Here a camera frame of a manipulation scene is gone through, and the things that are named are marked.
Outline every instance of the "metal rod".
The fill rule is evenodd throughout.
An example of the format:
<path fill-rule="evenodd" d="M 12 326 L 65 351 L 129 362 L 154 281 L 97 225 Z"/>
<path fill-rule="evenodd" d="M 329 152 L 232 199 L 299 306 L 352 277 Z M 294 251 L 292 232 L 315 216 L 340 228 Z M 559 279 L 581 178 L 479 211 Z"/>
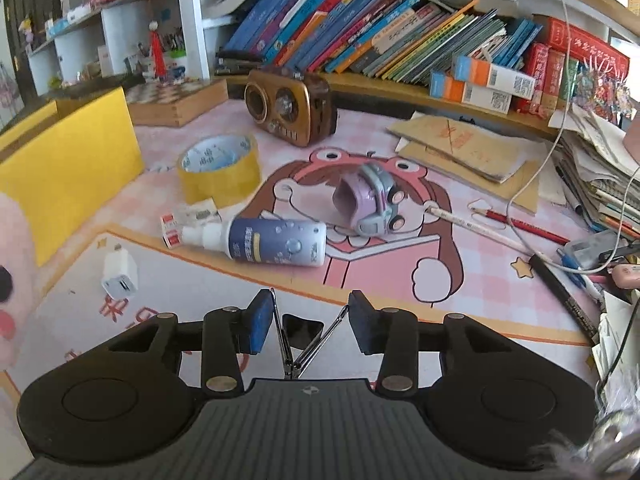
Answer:
<path fill-rule="evenodd" d="M 280 354 L 282 355 L 282 367 L 284 368 L 284 377 L 286 379 L 292 378 L 293 373 L 293 354 L 291 353 L 291 346 L 289 345 L 289 338 L 287 338 L 286 332 L 282 328 L 280 321 L 280 313 L 278 311 L 278 303 L 276 302 L 276 291 L 271 288 L 271 296 L 273 297 L 273 317 L 276 322 L 276 330 L 278 332 L 278 341 L 280 343 Z"/>
<path fill-rule="evenodd" d="M 298 358 L 294 362 L 293 375 L 295 379 L 297 379 L 298 377 L 300 377 L 300 375 L 304 373 L 304 371 L 306 370 L 306 367 L 308 367 L 311 361 L 313 360 L 313 358 L 316 357 L 316 354 L 318 354 L 318 352 L 320 351 L 324 343 L 326 343 L 326 341 L 329 339 L 329 336 L 333 333 L 335 328 L 338 325 L 340 325 L 340 323 L 344 319 L 344 316 L 346 316 L 348 310 L 349 310 L 349 305 L 345 305 L 340 311 L 340 313 L 338 314 L 338 317 L 336 317 L 334 322 L 331 323 L 331 326 L 326 330 L 324 334 L 322 334 L 322 337 L 318 340 L 318 343 L 311 348 L 309 347 L 305 348 L 302 354 L 298 356 Z"/>

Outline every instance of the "white pencil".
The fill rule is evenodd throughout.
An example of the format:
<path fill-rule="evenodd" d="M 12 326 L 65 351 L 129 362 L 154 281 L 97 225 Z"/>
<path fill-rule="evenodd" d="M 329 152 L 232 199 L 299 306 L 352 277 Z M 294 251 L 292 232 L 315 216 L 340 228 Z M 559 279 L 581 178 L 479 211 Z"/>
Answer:
<path fill-rule="evenodd" d="M 434 206 L 431 206 L 427 209 L 429 213 L 438 218 L 442 218 L 447 222 L 451 222 L 452 224 L 458 225 L 465 229 L 468 229 L 471 232 L 484 236 L 493 240 L 494 242 L 498 242 L 508 248 L 511 248 L 519 253 L 526 254 L 527 256 L 531 256 L 531 252 L 521 243 L 516 242 L 515 240 L 511 240 L 506 236 L 496 233 L 492 231 L 488 227 L 484 227 L 483 225 L 472 222 L 471 220 L 465 220 L 463 218 L 459 218 L 457 216 L 452 215 L 449 211 L 444 211 L 444 209 L 440 209 Z"/>

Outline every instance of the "pink plush toy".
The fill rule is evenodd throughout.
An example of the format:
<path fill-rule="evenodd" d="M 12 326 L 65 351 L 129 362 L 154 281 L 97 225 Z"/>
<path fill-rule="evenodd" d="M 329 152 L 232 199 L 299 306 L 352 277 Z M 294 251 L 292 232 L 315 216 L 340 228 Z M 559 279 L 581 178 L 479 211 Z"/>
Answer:
<path fill-rule="evenodd" d="M 14 363 L 16 333 L 38 306 L 35 280 L 29 223 L 20 206 L 0 193 L 0 370 Z"/>

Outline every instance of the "barcode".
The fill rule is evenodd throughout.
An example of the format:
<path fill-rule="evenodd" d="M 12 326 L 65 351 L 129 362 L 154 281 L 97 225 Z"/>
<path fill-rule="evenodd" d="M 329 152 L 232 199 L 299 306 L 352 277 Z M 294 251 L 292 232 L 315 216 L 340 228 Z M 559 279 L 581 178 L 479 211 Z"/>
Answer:
<path fill-rule="evenodd" d="M 509 108 L 510 95 L 502 92 L 494 92 L 491 96 L 491 108 L 494 110 L 507 111 Z"/>
<path fill-rule="evenodd" d="M 517 75 L 513 83 L 513 92 L 525 98 L 530 98 L 533 94 L 533 81 L 526 77 Z"/>

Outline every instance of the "white usb charger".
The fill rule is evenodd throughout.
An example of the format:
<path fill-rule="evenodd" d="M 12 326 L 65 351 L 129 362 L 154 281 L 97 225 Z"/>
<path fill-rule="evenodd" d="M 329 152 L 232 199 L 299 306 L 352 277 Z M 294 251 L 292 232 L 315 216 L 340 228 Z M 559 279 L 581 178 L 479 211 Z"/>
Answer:
<path fill-rule="evenodd" d="M 125 300 L 138 291 L 138 266 L 129 251 L 117 245 L 104 259 L 102 287 L 113 300 Z"/>

